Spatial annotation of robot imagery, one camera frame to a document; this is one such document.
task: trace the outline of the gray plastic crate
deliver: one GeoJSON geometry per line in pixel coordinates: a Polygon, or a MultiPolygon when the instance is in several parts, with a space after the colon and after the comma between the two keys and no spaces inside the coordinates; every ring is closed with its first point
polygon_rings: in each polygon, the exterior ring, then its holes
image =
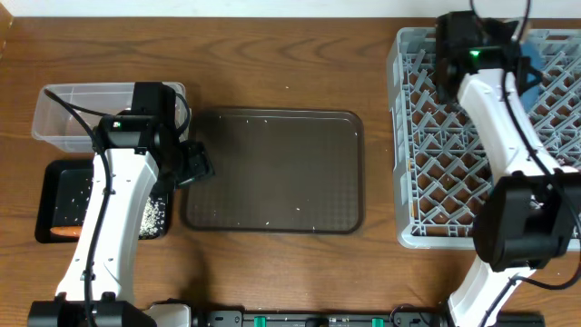
{"type": "MultiPolygon", "coordinates": [[[[474,249],[472,221],[492,189],[491,175],[468,115],[438,103],[431,80],[435,32],[399,30],[387,61],[398,239],[408,248],[474,249]]],[[[545,61],[529,117],[547,150],[579,168],[581,31],[532,30],[528,39],[545,61]]],[[[579,249],[577,238],[569,249],[579,249]]]]}

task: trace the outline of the plastic bin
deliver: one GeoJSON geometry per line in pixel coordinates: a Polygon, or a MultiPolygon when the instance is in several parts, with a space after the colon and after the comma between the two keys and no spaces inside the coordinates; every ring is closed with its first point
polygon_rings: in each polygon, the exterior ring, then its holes
{"type": "MultiPolygon", "coordinates": [[[[181,83],[164,82],[175,92],[185,96],[185,87],[181,83]]],[[[43,87],[38,95],[32,127],[32,136],[36,140],[47,141],[68,153],[92,153],[91,139],[76,120],[56,102],[44,94],[50,89],[70,104],[105,114],[118,114],[131,108],[134,83],[97,83],[97,84],[49,84],[43,87]]],[[[99,124],[101,117],[77,112],[91,127],[99,124]]],[[[183,123],[186,108],[176,99],[175,121],[183,123]]],[[[185,140],[189,128],[180,136],[185,140]]]]}
{"type": "MultiPolygon", "coordinates": [[[[460,107],[440,104],[431,80],[434,28],[399,30],[389,51],[394,204],[408,248],[474,249],[472,222],[492,189],[478,132],[460,107]]],[[[532,30],[544,81],[529,114],[550,154],[581,167],[581,31],[532,30]]],[[[569,249],[579,250],[578,233],[569,249]]]]}

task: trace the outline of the orange object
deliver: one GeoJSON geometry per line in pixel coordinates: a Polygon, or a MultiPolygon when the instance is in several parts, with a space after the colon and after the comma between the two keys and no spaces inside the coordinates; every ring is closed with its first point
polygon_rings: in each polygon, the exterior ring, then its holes
{"type": "Polygon", "coordinates": [[[51,233],[59,236],[66,237],[81,237],[81,230],[83,226],[66,226],[66,227],[53,227],[51,228],[51,233]]]}

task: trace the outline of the wooden table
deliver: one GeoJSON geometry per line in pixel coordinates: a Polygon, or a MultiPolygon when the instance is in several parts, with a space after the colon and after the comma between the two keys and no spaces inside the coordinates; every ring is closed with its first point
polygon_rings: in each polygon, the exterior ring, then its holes
{"type": "MultiPolygon", "coordinates": [[[[366,220],[349,236],[197,233],[177,219],[140,242],[136,305],[169,297],[247,310],[390,312],[433,307],[462,282],[473,252],[408,250],[395,233],[386,58],[396,32],[426,19],[16,18],[0,60],[0,324],[25,325],[50,300],[74,244],[39,244],[44,168],[75,157],[30,135],[45,84],[178,81],[194,110],[211,105],[351,110],[365,126],[366,220]]],[[[540,27],[580,28],[579,21],[540,27]]],[[[562,282],[578,253],[536,277],[562,282]]],[[[520,286],[505,307],[578,325],[581,286],[520,286]]]]}

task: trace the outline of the white wall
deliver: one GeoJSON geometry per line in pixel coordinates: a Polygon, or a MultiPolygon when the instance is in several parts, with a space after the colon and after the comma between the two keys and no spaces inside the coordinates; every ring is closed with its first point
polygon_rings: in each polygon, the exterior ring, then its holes
{"type": "MultiPolygon", "coordinates": [[[[483,16],[522,15],[526,0],[475,0],[483,16]]],[[[0,0],[14,16],[435,17],[468,0],[0,0]]],[[[533,17],[581,18],[581,0],[534,0],[533,17]]]]}

